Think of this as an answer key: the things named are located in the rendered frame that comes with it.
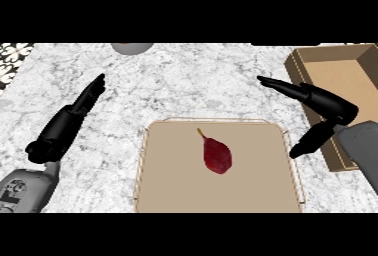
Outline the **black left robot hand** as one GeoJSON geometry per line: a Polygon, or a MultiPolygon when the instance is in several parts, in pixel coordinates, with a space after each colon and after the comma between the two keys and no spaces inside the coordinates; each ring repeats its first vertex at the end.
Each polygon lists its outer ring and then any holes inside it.
{"type": "Polygon", "coordinates": [[[26,152],[33,163],[45,164],[63,159],[76,140],[85,118],[105,92],[105,75],[101,74],[85,88],[76,102],[66,105],[51,119],[26,152]]]}

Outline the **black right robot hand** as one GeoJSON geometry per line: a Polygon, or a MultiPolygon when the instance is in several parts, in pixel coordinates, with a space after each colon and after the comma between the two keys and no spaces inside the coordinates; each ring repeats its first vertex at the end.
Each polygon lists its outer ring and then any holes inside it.
{"type": "Polygon", "coordinates": [[[333,137],[337,125],[349,125],[355,120],[359,107],[333,92],[302,82],[294,85],[283,80],[257,77],[262,85],[275,89],[286,96],[299,100],[324,118],[318,124],[312,126],[303,135],[299,143],[290,151],[290,157],[296,159],[305,154],[314,153],[333,137]]]}

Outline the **brown cardboard box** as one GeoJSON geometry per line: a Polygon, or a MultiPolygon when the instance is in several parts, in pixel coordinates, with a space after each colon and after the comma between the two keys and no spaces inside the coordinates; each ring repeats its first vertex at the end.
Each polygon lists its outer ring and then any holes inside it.
{"type": "Polygon", "coordinates": [[[297,48],[286,61],[291,82],[306,82],[359,107],[353,125],[378,122],[378,46],[359,44],[297,48]]]}

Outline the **beige tray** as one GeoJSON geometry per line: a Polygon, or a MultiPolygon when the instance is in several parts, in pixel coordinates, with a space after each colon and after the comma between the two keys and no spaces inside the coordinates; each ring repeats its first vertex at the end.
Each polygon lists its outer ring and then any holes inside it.
{"type": "Polygon", "coordinates": [[[139,213],[302,210],[287,141],[269,122],[157,121],[135,190],[139,213]]]}

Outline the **black and white patterned tile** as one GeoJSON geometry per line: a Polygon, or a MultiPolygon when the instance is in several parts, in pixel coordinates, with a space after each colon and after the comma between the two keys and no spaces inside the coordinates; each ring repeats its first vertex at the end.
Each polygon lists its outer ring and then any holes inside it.
{"type": "Polygon", "coordinates": [[[11,84],[33,49],[33,43],[0,43],[0,90],[11,84]]]}

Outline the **grey round object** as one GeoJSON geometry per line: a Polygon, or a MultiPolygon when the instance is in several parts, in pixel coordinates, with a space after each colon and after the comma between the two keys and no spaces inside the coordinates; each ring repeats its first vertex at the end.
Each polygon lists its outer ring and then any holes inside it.
{"type": "Polygon", "coordinates": [[[122,55],[133,56],[145,53],[151,49],[154,44],[153,43],[113,43],[111,46],[122,55]]]}

